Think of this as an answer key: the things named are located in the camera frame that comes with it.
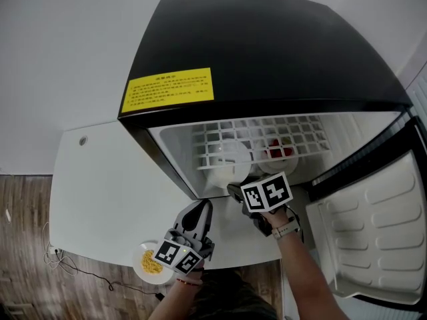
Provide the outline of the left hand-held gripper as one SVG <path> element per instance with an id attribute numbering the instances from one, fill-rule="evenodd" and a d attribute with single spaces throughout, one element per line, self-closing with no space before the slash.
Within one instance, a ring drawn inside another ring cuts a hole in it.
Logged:
<path id="1" fill-rule="evenodd" d="M 158 243 L 153 260 L 182 275 L 188 275 L 203 260 L 210 260 L 215 244 L 206 235 L 212 215 L 209 199 L 195 201 L 183 209 L 175 219 L 174 229 L 169 229 Z M 188 232 L 201 232 L 202 239 Z"/>

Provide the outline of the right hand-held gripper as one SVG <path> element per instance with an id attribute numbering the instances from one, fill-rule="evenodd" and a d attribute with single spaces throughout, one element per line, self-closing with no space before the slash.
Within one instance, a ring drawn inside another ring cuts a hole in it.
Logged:
<path id="1" fill-rule="evenodd" d="M 248 216 L 255 227 L 266 237 L 272 234 L 272 226 L 261 213 L 272 212 L 285 207 L 294 197 L 285 173 L 264 175 L 245 185 L 228 184 L 230 196 L 242 204 L 242 213 Z"/>

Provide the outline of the person's right hand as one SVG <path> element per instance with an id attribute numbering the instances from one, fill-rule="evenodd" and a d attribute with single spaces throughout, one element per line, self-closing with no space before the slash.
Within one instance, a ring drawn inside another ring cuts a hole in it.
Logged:
<path id="1" fill-rule="evenodd" d="M 273 229 L 279 229 L 290 222 L 286 209 L 283 207 L 274 209 L 274 213 L 265 212 L 261 213 L 261 215 L 267 220 Z"/>

